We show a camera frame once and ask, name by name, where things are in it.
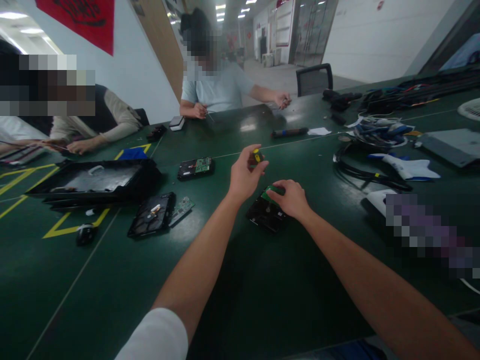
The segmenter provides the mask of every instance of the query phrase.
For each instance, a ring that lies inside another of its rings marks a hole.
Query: light blue shirt
[[[255,83],[234,62],[222,61],[216,76],[203,75],[198,80],[183,79],[181,99],[206,104],[208,111],[221,112],[242,107],[242,94],[248,95]]]

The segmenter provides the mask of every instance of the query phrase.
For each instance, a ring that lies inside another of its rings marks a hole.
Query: white sleeve
[[[186,77],[183,79],[183,85],[181,87],[181,99],[192,104],[198,103],[199,99],[197,97],[195,81],[187,80]]]
[[[166,308],[150,311],[115,360],[185,360],[189,339],[184,323]]]
[[[43,132],[17,116],[0,116],[0,138],[3,141],[44,140],[48,139]]]

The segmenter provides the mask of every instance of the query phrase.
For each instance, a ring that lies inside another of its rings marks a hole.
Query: doorway
[[[299,0],[293,64],[311,67],[322,63],[338,0]]]

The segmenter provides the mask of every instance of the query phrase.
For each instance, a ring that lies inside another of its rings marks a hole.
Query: ceiling
[[[272,0],[257,0],[256,3],[251,3],[246,5],[247,0],[214,0],[216,5],[226,5],[225,9],[219,9],[216,13],[225,13],[224,17],[224,26],[231,26],[237,24],[238,21],[244,22],[249,21],[265,9]],[[248,9],[250,11],[243,12],[245,14],[244,18],[238,18],[241,14],[241,9]]]

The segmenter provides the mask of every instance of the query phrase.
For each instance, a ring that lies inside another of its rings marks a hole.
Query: red banner
[[[115,0],[36,0],[36,6],[96,47],[114,55]]]

